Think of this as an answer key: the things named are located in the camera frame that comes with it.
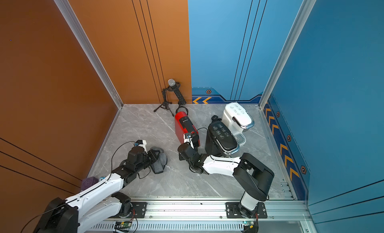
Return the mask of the red coffee machine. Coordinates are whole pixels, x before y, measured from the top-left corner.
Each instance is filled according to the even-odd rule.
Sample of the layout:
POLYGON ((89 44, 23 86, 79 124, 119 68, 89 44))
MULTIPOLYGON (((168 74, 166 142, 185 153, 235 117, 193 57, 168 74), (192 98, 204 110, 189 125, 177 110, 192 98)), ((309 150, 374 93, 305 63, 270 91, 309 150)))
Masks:
POLYGON ((185 112, 176 113, 175 132, 181 144, 185 143, 185 134, 190 134, 191 138, 188 138, 187 142, 193 145, 194 149, 197 149, 200 146, 199 133, 185 112))

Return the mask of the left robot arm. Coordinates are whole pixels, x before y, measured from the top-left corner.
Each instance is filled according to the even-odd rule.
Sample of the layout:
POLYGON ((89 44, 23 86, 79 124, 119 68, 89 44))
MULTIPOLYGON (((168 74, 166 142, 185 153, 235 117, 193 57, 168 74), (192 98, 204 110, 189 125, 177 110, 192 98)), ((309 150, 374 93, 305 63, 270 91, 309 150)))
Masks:
POLYGON ((36 233, 84 233, 107 218, 134 218, 131 198, 121 190, 135 180, 140 171, 162 173, 168 158, 163 149, 144 144, 134 146, 127 159, 99 183, 65 200, 52 200, 35 228, 36 233))

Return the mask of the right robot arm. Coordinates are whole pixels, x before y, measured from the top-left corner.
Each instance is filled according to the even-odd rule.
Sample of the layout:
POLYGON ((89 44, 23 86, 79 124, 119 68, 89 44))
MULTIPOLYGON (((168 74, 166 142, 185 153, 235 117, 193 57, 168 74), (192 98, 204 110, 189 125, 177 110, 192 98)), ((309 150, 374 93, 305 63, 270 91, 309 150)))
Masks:
POLYGON ((199 154, 187 142, 178 147, 178 153, 194 173, 233 177, 245 191, 239 203, 240 215, 249 219, 257 216, 257 207, 267 200, 275 177, 261 161, 250 153, 235 158, 199 154))

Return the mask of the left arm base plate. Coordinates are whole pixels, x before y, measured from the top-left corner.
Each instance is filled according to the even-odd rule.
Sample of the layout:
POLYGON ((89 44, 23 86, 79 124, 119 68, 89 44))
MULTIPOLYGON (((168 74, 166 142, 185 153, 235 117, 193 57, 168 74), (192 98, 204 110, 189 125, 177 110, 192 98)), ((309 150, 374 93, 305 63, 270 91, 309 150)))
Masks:
POLYGON ((143 219, 147 212, 147 202, 129 202, 123 203, 118 214, 119 218, 143 219))

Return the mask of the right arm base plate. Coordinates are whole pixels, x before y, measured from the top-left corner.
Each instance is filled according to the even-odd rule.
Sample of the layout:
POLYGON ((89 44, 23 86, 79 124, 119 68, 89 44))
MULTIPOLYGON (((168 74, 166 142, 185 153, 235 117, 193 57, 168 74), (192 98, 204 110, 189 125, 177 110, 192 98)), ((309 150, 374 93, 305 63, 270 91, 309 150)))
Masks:
POLYGON ((263 202, 256 204, 254 210, 248 210, 240 203, 227 202, 225 203, 228 219, 267 219, 267 210, 263 202))

